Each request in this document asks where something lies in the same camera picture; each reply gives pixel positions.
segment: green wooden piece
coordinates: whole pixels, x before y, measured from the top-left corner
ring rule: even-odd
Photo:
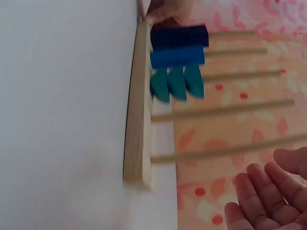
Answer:
[[[187,86],[187,91],[191,95],[197,98],[205,97],[204,82],[202,80],[201,71],[198,64],[191,64],[186,66],[184,79]]]
[[[158,100],[164,103],[170,103],[167,86],[167,69],[158,69],[150,78],[150,91]]]
[[[183,68],[174,67],[167,76],[169,92],[178,100],[187,100],[186,83],[184,80]]]

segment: open hand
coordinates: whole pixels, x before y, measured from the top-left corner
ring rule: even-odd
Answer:
[[[276,163],[251,164],[235,178],[238,203],[225,206],[228,230],[306,230],[307,147],[274,152]]]

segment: dark blue block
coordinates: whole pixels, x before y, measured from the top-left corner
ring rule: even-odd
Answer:
[[[150,59],[153,69],[186,66],[192,63],[205,64],[205,54],[202,46],[158,50],[150,54]]]
[[[184,78],[187,86],[187,91],[194,97],[204,98],[205,89],[199,65],[192,64],[186,66]]]
[[[209,34],[205,25],[163,28],[151,31],[153,50],[170,49],[183,46],[209,46]]]
[[[150,78],[150,91],[158,100],[170,103],[167,85],[167,69],[159,69]]]
[[[178,100],[187,100],[186,83],[182,66],[173,68],[167,76],[169,92]]]

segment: wooden dowel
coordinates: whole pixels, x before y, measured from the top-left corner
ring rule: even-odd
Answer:
[[[172,154],[166,156],[152,156],[152,164],[163,164],[171,163],[178,161],[194,161],[194,160],[204,160],[213,157],[222,157],[222,156],[231,156],[236,154],[244,154],[246,152],[258,151],[267,148],[275,148],[284,144],[292,144],[295,142],[300,142],[307,140],[307,133],[293,135],[284,138],[267,140],[262,143],[252,143],[247,145],[239,145],[228,147],[218,150],[209,150],[209,151],[199,151],[199,152],[186,152],[182,154]]]
[[[221,31],[221,32],[211,32],[209,33],[209,38],[214,37],[225,37],[225,36],[253,36],[256,32],[253,30],[246,31]]]
[[[220,56],[235,56],[235,55],[253,55],[253,54],[267,54],[268,50],[265,48],[253,48],[253,49],[229,49],[229,50],[215,50],[206,51],[206,58],[215,58]]]
[[[250,112],[257,111],[262,109],[273,109],[286,106],[294,106],[295,101],[293,99],[283,99],[265,103],[252,103],[252,104],[243,104],[235,105],[229,107],[219,107],[214,109],[204,109],[198,111],[181,111],[168,113],[164,115],[152,115],[152,122],[169,122],[175,120],[186,120],[186,119],[196,119],[200,117],[209,117],[217,115],[228,115],[235,114],[240,112]]]
[[[216,82],[216,81],[234,81],[234,80],[249,80],[255,78],[269,78],[269,77],[280,77],[282,74],[280,70],[271,71],[259,71],[253,73],[230,73],[230,74],[219,74],[203,77],[203,81]]]

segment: hand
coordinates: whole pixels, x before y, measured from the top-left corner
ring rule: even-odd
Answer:
[[[190,18],[194,3],[195,0],[152,0],[146,21],[157,24],[173,19],[179,25],[185,25]]]
[[[238,203],[225,206],[228,230],[306,230],[307,147],[274,152],[276,163],[251,164],[235,178]]]

